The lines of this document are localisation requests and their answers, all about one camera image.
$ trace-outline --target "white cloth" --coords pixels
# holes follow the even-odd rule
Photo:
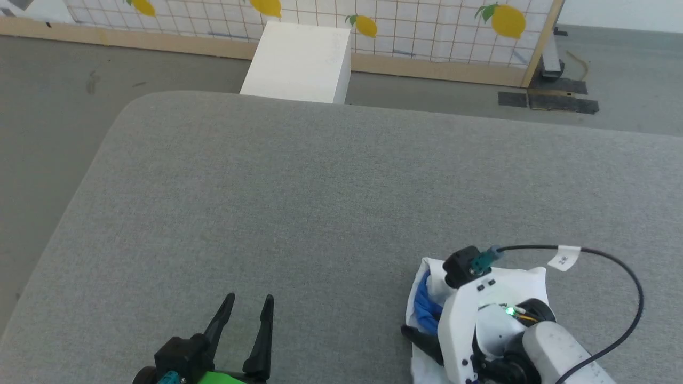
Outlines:
[[[480,306],[491,303],[521,303],[530,297],[535,297],[548,304],[546,269],[544,267],[538,266],[528,271],[522,269],[491,269],[498,289],[486,290],[489,293],[479,298]],[[410,289],[408,303],[406,304],[406,324],[418,328],[420,332],[424,332],[424,328],[420,327],[415,316],[415,293],[427,271],[430,272],[430,276],[427,278],[427,292],[433,302],[443,306],[446,299],[456,291],[446,284],[443,260],[422,259],[420,267],[415,273],[413,287]],[[410,372],[413,374],[415,384],[450,384],[446,377],[446,369],[438,365],[415,345],[413,345],[413,358],[410,360]]]

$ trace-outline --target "grid pattern backdrop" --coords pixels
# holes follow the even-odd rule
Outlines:
[[[352,52],[429,61],[526,68],[553,0],[279,0],[281,18],[265,16],[249,0],[149,0],[145,16],[126,0],[65,0],[77,23],[112,29],[257,42],[270,20],[350,28]],[[510,5],[526,20],[519,39],[500,36],[479,7]],[[375,37],[347,16],[370,18]]]

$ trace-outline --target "white label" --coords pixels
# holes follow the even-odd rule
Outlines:
[[[569,245],[560,245],[557,247],[557,255],[548,262],[548,265],[559,269],[562,272],[572,268],[579,259],[581,247],[571,247]]]

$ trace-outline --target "lemon print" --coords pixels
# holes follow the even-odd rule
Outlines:
[[[358,32],[369,38],[375,38],[377,35],[377,24],[367,16],[355,14],[347,16],[345,21],[351,23],[352,26],[355,24]]]
[[[477,18],[480,12],[482,13],[484,24],[486,24],[489,18],[493,17],[491,21],[493,30],[506,38],[520,39],[522,32],[527,27],[524,14],[510,5],[498,5],[498,3],[483,5],[474,15],[474,18]]]
[[[152,4],[147,0],[126,0],[126,2],[145,16],[156,16],[154,7],[152,7]]]
[[[263,13],[266,16],[275,16],[281,18],[280,14],[280,0],[249,0],[251,6],[253,6],[258,12]]]

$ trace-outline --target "gray table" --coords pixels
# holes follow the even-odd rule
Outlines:
[[[467,245],[603,249],[639,274],[641,326],[602,365],[683,374],[683,139],[435,113],[170,92],[111,128],[0,341],[0,383],[129,383],[237,294],[216,363],[238,370],[275,296],[273,383],[407,383],[420,258]],[[529,268],[547,252],[509,252]],[[590,351],[635,310],[583,256],[548,275]]]

